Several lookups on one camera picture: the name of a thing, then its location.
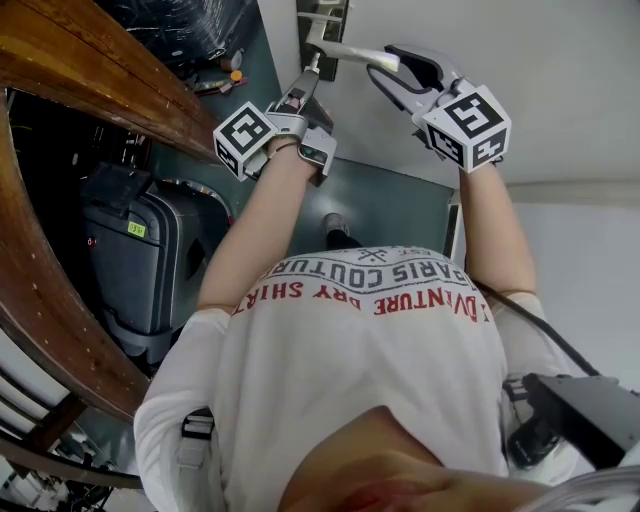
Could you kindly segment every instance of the skin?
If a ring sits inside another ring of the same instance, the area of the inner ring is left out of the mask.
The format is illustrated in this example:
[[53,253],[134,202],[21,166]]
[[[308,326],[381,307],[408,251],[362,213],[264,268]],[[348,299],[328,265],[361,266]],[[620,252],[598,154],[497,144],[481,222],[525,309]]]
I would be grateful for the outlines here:
[[[269,152],[290,141],[274,141]],[[274,155],[207,268],[198,309],[231,313],[258,278],[286,256],[314,172],[295,146]],[[460,192],[470,276],[503,294],[534,292],[533,258],[496,168],[488,164],[470,175],[461,172]],[[390,490],[398,480],[402,492]],[[356,505],[344,505],[363,488],[369,501],[363,504],[360,497]],[[305,457],[278,510],[507,512],[544,492],[531,483],[442,467],[428,447],[380,407],[345,425]]]

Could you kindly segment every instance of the person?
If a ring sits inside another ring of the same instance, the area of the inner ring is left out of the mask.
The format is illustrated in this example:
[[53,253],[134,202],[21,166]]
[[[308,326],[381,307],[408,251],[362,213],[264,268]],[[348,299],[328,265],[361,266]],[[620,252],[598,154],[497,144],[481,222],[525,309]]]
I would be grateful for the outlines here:
[[339,215],[325,218],[332,251],[284,259],[315,172],[295,146],[274,153],[287,142],[272,142],[136,414],[150,500],[180,509],[180,428],[203,407],[228,512],[506,512],[546,492],[508,478],[501,386],[570,372],[551,340],[474,285],[543,316],[498,170],[460,173],[466,273],[431,249],[361,247]]

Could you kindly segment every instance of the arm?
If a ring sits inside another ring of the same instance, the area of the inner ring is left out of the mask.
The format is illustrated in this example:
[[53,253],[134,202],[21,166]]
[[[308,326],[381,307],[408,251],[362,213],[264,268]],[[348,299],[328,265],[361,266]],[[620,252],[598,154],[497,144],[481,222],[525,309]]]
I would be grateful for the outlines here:
[[[276,139],[270,151],[287,142]],[[217,307],[231,313],[258,278],[285,257],[307,181],[315,171],[298,157],[296,146],[273,156],[207,267],[199,310]]]
[[461,171],[460,197],[471,278],[502,294],[535,293],[533,257],[498,170]]

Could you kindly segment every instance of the shoe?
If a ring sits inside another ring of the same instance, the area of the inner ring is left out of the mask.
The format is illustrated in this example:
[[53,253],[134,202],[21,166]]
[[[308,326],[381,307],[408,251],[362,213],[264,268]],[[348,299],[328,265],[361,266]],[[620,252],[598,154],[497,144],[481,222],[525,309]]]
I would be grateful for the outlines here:
[[322,219],[322,225],[324,226],[325,234],[329,234],[331,231],[342,231],[345,235],[349,236],[350,230],[347,221],[339,213],[329,213]]

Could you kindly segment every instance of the white t-shirt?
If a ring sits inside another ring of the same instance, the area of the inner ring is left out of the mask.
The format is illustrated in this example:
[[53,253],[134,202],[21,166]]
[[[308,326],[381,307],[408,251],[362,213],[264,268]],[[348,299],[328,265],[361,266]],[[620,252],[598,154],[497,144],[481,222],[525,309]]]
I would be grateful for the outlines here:
[[[511,299],[542,316],[535,296]],[[569,370],[552,341],[504,307],[490,311],[436,252],[288,258],[232,316],[210,310],[189,320],[136,415],[140,474],[158,510],[175,510],[180,425],[209,406],[229,510],[276,510],[318,443],[386,406],[444,466],[506,476],[501,385],[507,373],[530,372]]]

